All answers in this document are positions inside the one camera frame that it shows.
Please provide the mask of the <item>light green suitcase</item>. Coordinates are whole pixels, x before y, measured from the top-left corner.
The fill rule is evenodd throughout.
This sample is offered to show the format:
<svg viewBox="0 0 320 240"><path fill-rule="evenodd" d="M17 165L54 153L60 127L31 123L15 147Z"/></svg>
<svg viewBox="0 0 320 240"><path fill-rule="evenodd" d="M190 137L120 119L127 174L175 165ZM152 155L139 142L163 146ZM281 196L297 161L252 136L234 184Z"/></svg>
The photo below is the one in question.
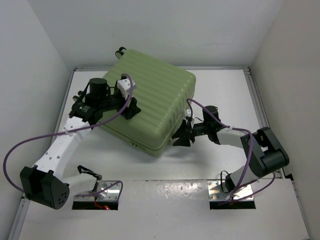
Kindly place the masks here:
<svg viewBox="0 0 320 240"><path fill-rule="evenodd" d="M158 157L182 123L187 99L195 94L196 76L134 49L120 47L115 55L118 61L104 79L114 86L121 74L130 75L136 85L133 97L141 111L129 120L118 116L100 128Z"/></svg>

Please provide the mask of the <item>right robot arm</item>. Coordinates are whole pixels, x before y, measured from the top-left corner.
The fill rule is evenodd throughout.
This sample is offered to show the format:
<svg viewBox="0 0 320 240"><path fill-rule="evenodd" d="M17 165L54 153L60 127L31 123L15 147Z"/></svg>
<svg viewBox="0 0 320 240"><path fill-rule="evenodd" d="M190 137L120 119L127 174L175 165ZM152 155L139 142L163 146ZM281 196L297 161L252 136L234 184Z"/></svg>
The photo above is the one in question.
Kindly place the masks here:
<svg viewBox="0 0 320 240"><path fill-rule="evenodd" d="M174 146L190 147L196 137L207 136L217 145L227 145L244 151L246 162L238 170L227 173L220 180L220 189L231 195L240 187L251 184L290 163L289 156L269 127L249 133L245 129L228 127L220 122L218 108L213 105L202 109L203 121L193 123L192 110L185 111L185 118L173 134Z"/></svg>

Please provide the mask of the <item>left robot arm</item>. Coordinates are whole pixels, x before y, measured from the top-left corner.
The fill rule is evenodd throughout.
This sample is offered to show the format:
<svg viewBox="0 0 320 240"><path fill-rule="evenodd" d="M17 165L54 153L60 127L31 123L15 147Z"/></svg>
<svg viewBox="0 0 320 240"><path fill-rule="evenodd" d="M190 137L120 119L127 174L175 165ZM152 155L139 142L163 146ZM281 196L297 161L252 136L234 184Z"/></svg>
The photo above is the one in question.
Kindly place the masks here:
<svg viewBox="0 0 320 240"><path fill-rule="evenodd" d="M73 105L63 130L58 132L45 154L32 167L24 167L20 180L25 197L38 204L59 210L69 197L89 197L101 193L98 189L102 176L79 165L78 174L64 178L65 168L80 142L94 128L103 125L105 112L129 120L141 110L133 97L135 83L123 73L113 87L104 78L91 78L84 90L73 96Z"/></svg>

